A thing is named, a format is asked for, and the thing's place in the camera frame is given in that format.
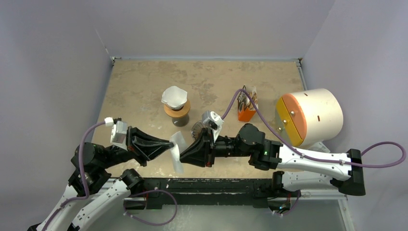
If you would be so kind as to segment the dark ribbed glass cone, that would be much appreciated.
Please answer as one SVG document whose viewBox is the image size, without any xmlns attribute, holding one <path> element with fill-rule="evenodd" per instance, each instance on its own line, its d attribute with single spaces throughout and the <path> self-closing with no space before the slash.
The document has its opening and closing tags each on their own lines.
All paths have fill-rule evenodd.
<svg viewBox="0 0 408 231">
<path fill-rule="evenodd" d="M 206 125 L 202 121 L 197 121 L 191 128 L 191 136 L 194 140 L 199 138 L 202 129 L 206 128 Z"/>
</svg>

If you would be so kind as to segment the wooden ring dripper stand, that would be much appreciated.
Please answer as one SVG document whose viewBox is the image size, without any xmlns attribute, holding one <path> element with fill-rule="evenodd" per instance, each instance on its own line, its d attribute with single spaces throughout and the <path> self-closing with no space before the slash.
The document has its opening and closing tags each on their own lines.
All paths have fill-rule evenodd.
<svg viewBox="0 0 408 231">
<path fill-rule="evenodd" d="M 172 119 L 172 123 L 176 127 L 183 127 L 188 124 L 190 119 L 189 117 L 190 109 L 191 109 L 190 100 L 187 100 L 187 102 L 180 109 L 177 110 L 170 108 L 166 104 L 164 105 L 165 113 Z"/>
</svg>

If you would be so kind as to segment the white paper coffee filter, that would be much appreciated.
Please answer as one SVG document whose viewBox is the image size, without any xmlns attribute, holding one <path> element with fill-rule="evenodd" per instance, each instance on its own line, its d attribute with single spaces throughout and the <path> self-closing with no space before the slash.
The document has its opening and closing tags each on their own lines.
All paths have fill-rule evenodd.
<svg viewBox="0 0 408 231">
<path fill-rule="evenodd" d="M 178 110 L 187 102 L 187 95 L 185 90 L 171 86 L 163 92 L 161 102 L 171 109 Z"/>
</svg>

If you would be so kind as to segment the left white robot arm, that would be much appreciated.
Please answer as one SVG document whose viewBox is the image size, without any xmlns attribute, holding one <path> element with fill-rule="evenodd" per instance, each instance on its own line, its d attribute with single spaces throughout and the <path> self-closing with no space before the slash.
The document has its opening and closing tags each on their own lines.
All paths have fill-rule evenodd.
<svg viewBox="0 0 408 231">
<path fill-rule="evenodd" d="M 124 214 L 135 218 L 136 209 L 161 209 L 158 198 L 175 197 L 160 188 L 159 181 L 144 178 L 136 170 L 127 169 L 111 180 L 107 169 L 129 160 L 145 166 L 163 152 L 176 147 L 174 142 L 150 136 L 126 123 L 106 122 L 111 127 L 110 146 L 82 140 L 71 160 L 75 167 L 65 191 L 47 218 L 29 227 L 31 231 L 85 231 L 100 216 L 116 205 Z"/>
</svg>

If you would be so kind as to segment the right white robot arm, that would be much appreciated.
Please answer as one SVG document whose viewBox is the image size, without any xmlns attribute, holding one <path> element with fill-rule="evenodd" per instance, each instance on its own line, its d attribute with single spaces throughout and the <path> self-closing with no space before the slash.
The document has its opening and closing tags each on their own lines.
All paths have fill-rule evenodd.
<svg viewBox="0 0 408 231">
<path fill-rule="evenodd" d="M 236 137 L 214 138 L 211 129 L 201 130 L 199 137 L 180 153 L 181 163 L 212 167 L 217 157 L 248 157 L 256 169 L 297 169 L 329 178 L 329 184 L 340 193 L 352 196 L 366 194 L 361 152 L 329 154 L 295 148 L 266 139 L 264 132 L 247 123 Z"/>
</svg>

